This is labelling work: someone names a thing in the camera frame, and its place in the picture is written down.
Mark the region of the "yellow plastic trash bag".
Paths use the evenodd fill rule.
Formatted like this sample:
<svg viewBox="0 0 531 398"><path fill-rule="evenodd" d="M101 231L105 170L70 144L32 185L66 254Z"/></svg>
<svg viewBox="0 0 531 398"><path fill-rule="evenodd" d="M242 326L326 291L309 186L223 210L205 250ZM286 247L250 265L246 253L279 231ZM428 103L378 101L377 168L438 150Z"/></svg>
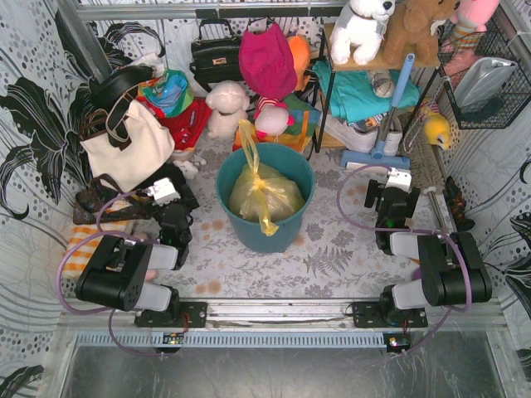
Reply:
<svg viewBox="0 0 531 398"><path fill-rule="evenodd" d="M283 221L302 209L305 200L297 184L260 160L252 139L251 122L239 121L241 148L246 157L229 197L229 210L241 219L255 222L261 233L274 235Z"/></svg>

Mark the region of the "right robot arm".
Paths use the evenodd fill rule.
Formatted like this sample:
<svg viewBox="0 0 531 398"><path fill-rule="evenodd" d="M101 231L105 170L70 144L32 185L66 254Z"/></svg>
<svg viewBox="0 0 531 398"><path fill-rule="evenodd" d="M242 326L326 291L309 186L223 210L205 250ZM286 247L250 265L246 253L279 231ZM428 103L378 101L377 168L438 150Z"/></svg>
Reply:
<svg viewBox="0 0 531 398"><path fill-rule="evenodd" d="M493 294L492 282L469 232L445 235L414 232L406 219L415 210L420 190L405 192L371 179L364 206L377 212L376 243L387 255L401 255L419 262L413 281L387 286L381 294L387 306L399 310L426 305L452 306L485 303Z"/></svg>

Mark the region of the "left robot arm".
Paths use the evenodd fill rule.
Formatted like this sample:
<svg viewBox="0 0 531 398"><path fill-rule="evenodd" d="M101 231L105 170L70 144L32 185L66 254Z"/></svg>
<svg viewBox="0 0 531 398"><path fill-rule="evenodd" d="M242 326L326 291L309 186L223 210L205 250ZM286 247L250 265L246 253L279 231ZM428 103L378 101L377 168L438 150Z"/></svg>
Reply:
<svg viewBox="0 0 531 398"><path fill-rule="evenodd" d="M175 270L184 265L192 240L190 210L181 199L158 206L153 218L160 226L155 243L102 238L76 283L76 297L122 311L163 313L178 301L169 287L146 280L150 270Z"/></svg>

